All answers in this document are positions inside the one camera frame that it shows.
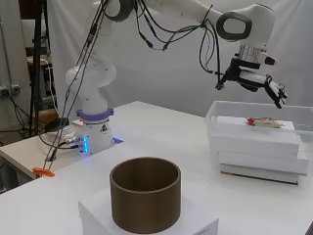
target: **transparent plastic container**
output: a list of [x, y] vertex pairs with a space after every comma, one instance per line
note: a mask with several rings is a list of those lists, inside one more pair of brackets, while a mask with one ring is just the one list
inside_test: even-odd
[[[274, 118], [285, 125], [280, 128], [250, 126], [246, 124], [247, 118]], [[231, 154], [234, 157], [228, 158], [228, 164], [240, 165], [232, 160], [246, 156], [242, 159], [244, 166], [293, 170], [298, 174], [305, 174], [306, 165], [307, 173], [312, 174], [313, 170], [308, 167], [313, 154], [312, 108], [284, 106], [279, 110], [267, 104], [215, 101], [205, 123], [213, 157], [223, 159], [222, 155]]]

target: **cardboard cylinder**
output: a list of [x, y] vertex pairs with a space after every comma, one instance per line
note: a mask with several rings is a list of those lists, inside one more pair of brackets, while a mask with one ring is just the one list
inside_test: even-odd
[[139, 158], [111, 172], [112, 219], [128, 232], [150, 234], [171, 227], [181, 211], [181, 172], [176, 164]]

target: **white table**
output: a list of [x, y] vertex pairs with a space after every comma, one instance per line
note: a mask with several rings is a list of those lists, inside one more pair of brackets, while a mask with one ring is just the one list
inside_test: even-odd
[[219, 174], [202, 117], [136, 102], [115, 110], [112, 130], [125, 142], [0, 196], [1, 234], [81, 235], [78, 200], [108, 187], [116, 164], [143, 156], [180, 166], [187, 196], [220, 217], [219, 235], [301, 235], [313, 219], [311, 176], [293, 186]]
[[[43, 134], [42, 138], [52, 143], [56, 133]], [[41, 142], [38, 137], [32, 137], [11, 145], [0, 148], [0, 157], [5, 161], [5, 167], [1, 171], [5, 187], [15, 188], [19, 185], [17, 172], [25, 179], [32, 180], [36, 175], [32, 173], [34, 167], [42, 167], [50, 147]], [[56, 171], [68, 165], [87, 158], [80, 156], [73, 150], [59, 150], [57, 160], [52, 170]]]

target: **white robotic arm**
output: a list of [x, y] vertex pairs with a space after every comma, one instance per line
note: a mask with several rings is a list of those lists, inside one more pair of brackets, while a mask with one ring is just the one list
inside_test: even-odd
[[[96, 1], [93, 9], [99, 10], [101, 2], [103, 1]], [[110, 0], [105, 3], [108, 4], [106, 17], [100, 25], [96, 39], [93, 38], [95, 30], [93, 34], [89, 32], [89, 43], [93, 40], [96, 40], [96, 43], [91, 49], [90, 59], [86, 62], [82, 59], [85, 63], [83, 67], [86, 65], [85, 69], [82, 71], [79, 66], [67, 72], [67, 84], [70, 90], [75, 93], [80, 91], [78, 94], [82, 106], [80, 116], [84, 119], [80, 134], [84, 140], [81, 153], [98, 153], [113, 144], [109, 126], [111, 111], [100, 89], [115, 79], [116, 71], [105, 56], [105, 51], [111, 41], [112, 22], [126, 20], [131, 12], [138, 8], [138, 3], [160, 13], [206, 24], [225, 40], [241, 40], [239, 53], [232, 59], [230, 67], [222, 78], [219, 77], [216, 88], [221, 89], [227, 80], [237, 81], [252, 92], [265, 88], [278, 108], [285, 103], [287, 94], [284, 86], [274, 83], [270, 75], [264, 76], [254, 72], [259, 70], [262, 64], [270, 66], [276, 64], [276, 61], [266, 54], [266, 45], [275, 21], [274, 13], [270, 8], [254, 4], [237, 11], [220, 13], [196, 0]]]
[[232, 60], [231, 66], [216, 85], [217, 89], [222, 89], [227, 80], [237, 81], [243, 88], [252, 92], [264, 87], [279, 109], [285, 104], [288, 95], [284, 85], [273, 82], [270, 75], [263, 76], [254, 72], [264, 64], [276, 65], [276, 60], [266, 54], [266, 45], [275, 23], [272, 9], [253, 4], [240, 10], [220, 13], [197, 0], [144, 0], [144, 2], [158, 12], [188, 18], [198, 23], [208, 19], [207, 26], [215, 27], [223, 39], [241, 40], [237, 58]]

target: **orange handle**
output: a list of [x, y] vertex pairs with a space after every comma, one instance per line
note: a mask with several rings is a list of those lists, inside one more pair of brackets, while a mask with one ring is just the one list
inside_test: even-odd
[[33, 168], [32, 172], [34, 174], [47, 175], [48, 177], [54, 177], [55, 176], [55, 173], [50, 171], [49, 169], [43, 169], [43, 168], [38, 168], [38, 167]]

